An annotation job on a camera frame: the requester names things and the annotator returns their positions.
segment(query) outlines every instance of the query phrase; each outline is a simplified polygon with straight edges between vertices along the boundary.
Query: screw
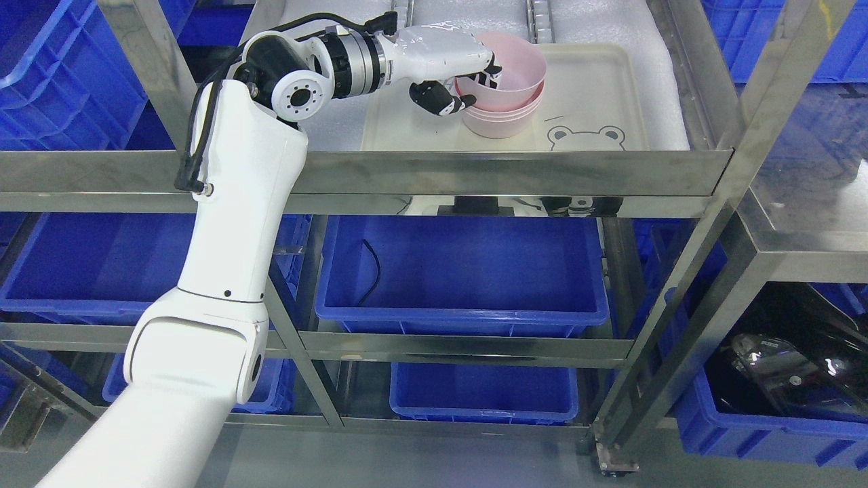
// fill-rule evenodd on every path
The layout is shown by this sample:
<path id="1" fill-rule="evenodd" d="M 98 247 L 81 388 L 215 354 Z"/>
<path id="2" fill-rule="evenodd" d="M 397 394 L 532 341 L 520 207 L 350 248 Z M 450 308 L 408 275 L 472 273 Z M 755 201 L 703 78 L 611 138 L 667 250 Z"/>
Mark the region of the screw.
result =
<path id="1" fill-rule="evenodd" d="M 251 98 L 256 98 L 260 94 L 260 87 L 254 82 L 247 82 L 247 90 L 250 91 Z"/>

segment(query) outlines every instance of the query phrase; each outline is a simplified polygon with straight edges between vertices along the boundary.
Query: white foam sheet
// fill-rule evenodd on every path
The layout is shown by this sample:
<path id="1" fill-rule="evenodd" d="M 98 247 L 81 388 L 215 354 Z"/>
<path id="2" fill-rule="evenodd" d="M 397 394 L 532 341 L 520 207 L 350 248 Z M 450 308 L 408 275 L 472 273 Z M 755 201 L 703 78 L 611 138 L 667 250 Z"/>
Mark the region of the white foam sheet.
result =
<path id="1" fill-rule="evenodd" d="M 452 22 L 470 32 L 506 32 L 528 39 L 527 5 L 521 0 L 416 0 L 413 23 Z"/>
<path id="2" fill-rule="evenodd" d="M 648 147 L 689 149 L 672 60 L 645 0 L 549 0 L 549 7 L 558 43 L 612 43 L 629 53 L 639 85 Z M 312 12 L 330 11 L 363 22 L 390 8 L 391 0 L 288 0 L 282 12 L 269 18 L 276 25 Z M 475 32 L 501 30 L 528 37 L 525 2 L 416 0 L 413 8 L 415 24 L 451 20 Z M 335 100 L 303 122 L 310 149 L 358 150 L 369 98 Z"/>
<path id="3" fill-rule="evenodd" d="M 612 43 L 633 62 L 652 150 L 690 149 L 672 58 L 645 0 L 549 0 L 558 43 Z"/>

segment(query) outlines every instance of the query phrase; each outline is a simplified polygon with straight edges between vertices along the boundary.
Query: stainless steel shelf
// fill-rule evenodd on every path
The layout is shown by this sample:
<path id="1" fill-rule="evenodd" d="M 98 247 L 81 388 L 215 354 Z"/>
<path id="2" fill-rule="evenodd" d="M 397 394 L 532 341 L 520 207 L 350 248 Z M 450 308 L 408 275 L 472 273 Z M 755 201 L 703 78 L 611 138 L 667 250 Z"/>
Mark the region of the stainless steel shelf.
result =
<path id="1" fill-rule="evenodd" d="M 399 214 L 415 196 L 614 196 L 619 216 L 696 217 L 731 150 L 317 153 L 291 214 Z M 189 213 L 174 151 L 0 152 L 0 211 Z"/>
<path id="2" fill-rule="evenodd" d="M 648 0 L 673 59 L 690 151 L 337 150 L 356 147 L 347 139 L 342 143 L 350 144 L 348 147 L 336 145 L 323 147 L 327 151 L 312 152 L 286 205 L 287 213 L 407 214 L 408 199 L 418 196 L 497 196 L 502 205 L 509 205 L 516 197 L 572 196 L 615 199 L 617 209 L 603 215 L 606 217 L 680 217 L 698 221 L 662 286 L 665 291 L 674 291 L 667 298 L 663 293 L 657 297 L 635 341 L 308 332 L 309 326 L 316 322 L 312 314 L 316 278 L 303 277 L 305 286 L 299 290 L 298 303 L 288 298 L 281 283 L 275 280 L 266 293 L 276 329 L 269 337 L 267 352 L 272 357 L 295 360 L 299 375 L 322 415 L 272 419 L 234 414 L 230 420 L 289 428 L 521 435 L 544 432 L 544 436 L 578 439 L 588 432 L 586 426 L 446 425 L 341 416 L 338 393 L 323 361 L 472 361 L 620 368 L 611 392 L 602 402 L 593 432 L 600 446 L 598 452 L 602 449 L 607 459 L 632 465 L 630 452 L 644 434 L 658 425 L 680 387 L 704 360 L 703 355 L 711 352 L 712 342 L 716 346 L 713 340 L 726 333 L 732 325 L 727 322 L 734 315 L 737 317 L 739 307 L 746 307 L 745 300 L 749 301 L 759 291 L 761 282 L 804 278 L 805 267 L 812 276 L 836 280 L 854 280 L 859 271 L 868 269 L 866 220 L 858 204 L 865 201 L 864 171 L 843 191 L 826 195 L 833 205 L 818 212 L 811 206 L 816 199 L 800 201 L 797 193 L 781 195 L 780 174 L 764 170 L 754 183 L 753 192 L 742 203 L 739 217 L 730 221 L 828 49 L 832 41 L 828 33 L 839 28 L 854 1 L 809 0 L 800 23 L 796 22 L 794 29 L 768 43 L 750 83 L 737 97 L 699 0 Z M 150 0 L 97 2 L 170 136 L 176 143 L 183 141 L 194 85 L 187 66 L 178 62 L 182 59 L 180 49 L 159 4 Z M 269 27 L 273 19 L 267 14 L 268 9 L 276 9 L 283 3 L 283 0 L 260 1 L 254 11 L 255 22 L 268 21 L 269 25 L 263 26 Z M 189 195 L 171 187 L 177 157 L 174 151 L 0 152 L 0 211 L 193 212 L 194 202 Z M 822 199 L 823 195 L 812 197 Z M 841 218 L 851 213 L 857 217 L 844 223 Z M 834 225 L 828 224 L 829 215 L 838 217 Z M 315 274 L 318 270 L 315 254 L 321 248 L 322 224 L 319 221 L 315 226 L 318 230 L 312 232 L 309 241 L 304 266 L 307 273 Z M 637 286 L 637 260 L 631 255 L 635 246 L 631 248 L 628 227 L 623 221 L 604 221 L 608 277 L 617 299 L 615 309 L 625 322 L 635 314 L 641 290 Z M 724 242 L 732 249 L 727 269 L 715 282 L 700 306 L 701 313 L 693 317 L 675 351 L 639 393 L 638 377 L 654 353 L 657 339 L 725 228 Z M 831 264 L 838 271 L 824 269 L 831 268 Z M 129 327 L 0 323 L 0 341 L 45 349 L 118 352 L 124 348 L 129 333 Z M 70 400 L 62 388 L 50 389 L 57 405 L 93 416 L 93 406 L 82 406 L 76 398 Z"/>

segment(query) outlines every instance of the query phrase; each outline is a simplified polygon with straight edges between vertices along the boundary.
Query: white tray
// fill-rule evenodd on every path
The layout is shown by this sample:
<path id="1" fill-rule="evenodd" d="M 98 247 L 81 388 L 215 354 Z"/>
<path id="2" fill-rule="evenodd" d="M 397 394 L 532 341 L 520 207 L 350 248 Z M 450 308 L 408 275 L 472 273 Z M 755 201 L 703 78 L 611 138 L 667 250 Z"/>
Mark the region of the white tray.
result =
<path id="1" fill-rule="evenodd" d="M 437 117 L 416 106 L 409 83 L 372 95 L 362 150 L 643 150 L 648 139 L 627 52 L 613 44 L 540 44 L 549 67 L 531 126 L 508 139 L 470 132 L 460 115 Z"/>

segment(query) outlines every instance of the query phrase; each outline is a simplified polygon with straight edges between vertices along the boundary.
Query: robot finger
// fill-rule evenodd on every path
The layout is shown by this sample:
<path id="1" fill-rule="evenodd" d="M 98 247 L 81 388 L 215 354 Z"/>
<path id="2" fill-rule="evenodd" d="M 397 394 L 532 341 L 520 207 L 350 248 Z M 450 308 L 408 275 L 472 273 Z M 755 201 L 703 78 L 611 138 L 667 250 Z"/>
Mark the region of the robot finger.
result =
<path id="1" fill-rule="evenodd" d="M 473 95 L 454 96 L 441 82 L 433 81 L 411 84 L 410 98 L 434 115 L 454 114 L 477 101 Z"/>
<path id="2" fill-rule="evenodd" d="M 489 63 L 485 69 L 478 73 L 472 73 L 465 76 L 485 87 L 497 89 L 497 85 L 500 83 L 500 75 L 502 73 L 503 66 L 501 66 L 500 63 L 497 62 L 497 59 L 492 56 L 491 63 Z"/>

